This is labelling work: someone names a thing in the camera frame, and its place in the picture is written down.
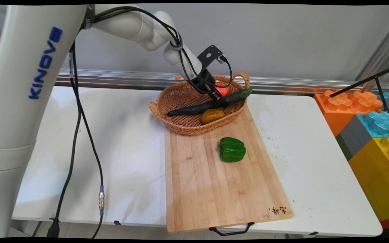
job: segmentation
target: wooden cutting board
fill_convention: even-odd
[[[243,160],[220,160],[222,137],[244,142]],[[234,121],[204,134],[166,129],[165,160],[168,232],[293,217],[248,107]]]

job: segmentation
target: white table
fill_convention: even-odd
[[[148,108],[160,92],[97,88],[79,92],[103,168],[103,223],[166,226],[164,125]],[[381,225],[313,98],[251,95],[248,107],[294,212],[292,219],[256,223],[250,231],[381,234]],[[76,119],[72,88],[55,87],[13,219],[54,217],[69,169]],[[82,121],[60,221],[98,223],[99,185]]]

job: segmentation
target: green bell pepper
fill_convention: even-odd
[[[244,158],[244,143],[233,137],[224,137],[219,144],[220,159],[224,162],[237,162]]]

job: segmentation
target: black metal rod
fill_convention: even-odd
[[[383,92],[381,89],[381,84],[379,83],[378,77],[375,77],[376,85],[378,86],[379,95],[381,96],[382,103],[384,105],[384,111],[388,111],[388,107],[386,106],[385,98],[383,96]]]
[[[349,86],[349,87],[347,87],[347,88],[344,88],[344,89],[342,89],[342,90],[340,90],[340,91],[337,91],[337,92],[335,92],[334,94],[330,95],[330,97],[335,97],[336,95],[339,95],[339,94],[341,94],[341,93],[343,93],[343,92],[346,92],[346,91],[348,91],[348,90],[350,90],[350,89],[353,89],[353,88],[355,88],[355,87],[357,87],[357,86],[360,86],[361,84],[363,84],[363,83],[365,83],[365,82],[368,82],[368,81],[374,79],[375,77],[379,77],[379,76],[382,76],[382,75],[387,74],[387,73],[389,73],[389,68],[388,68],[388,69],[385,69],[384,71],[379,72],[379,73],[377,73],[377,74],[375,74],[375,75],[372,75],[372,76],[370,76],[370,77],[368,77],[368,78],[366,78],[366,79],[363,79],[363,80],[361,80],[361,81],[359,81],[359,82],[357,82],[357,83],[354,83],[354,84],[352,84],[351,86]]]

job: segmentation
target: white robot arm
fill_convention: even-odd
[[[119,6],[136,7],[134,4],[98,4],[95,14]],[[7,235],[46,104],[87,8],[88,5],[7,8],[0,38],[0,237]],[[167,13],[158,11],[154,16],[174,27]],[[169,32],[142,12],[117,15],[93,27],[135,41],[147,51],[169,42],[176,46]],[[201,72],[205,74],[203,77],[212,78],[205,64],[203,66],[184,44],[182,46],[193,68],[183,54],[184,71],[179,51],[170,43],[164,50],[165,60],[186,80],[195,79]]]

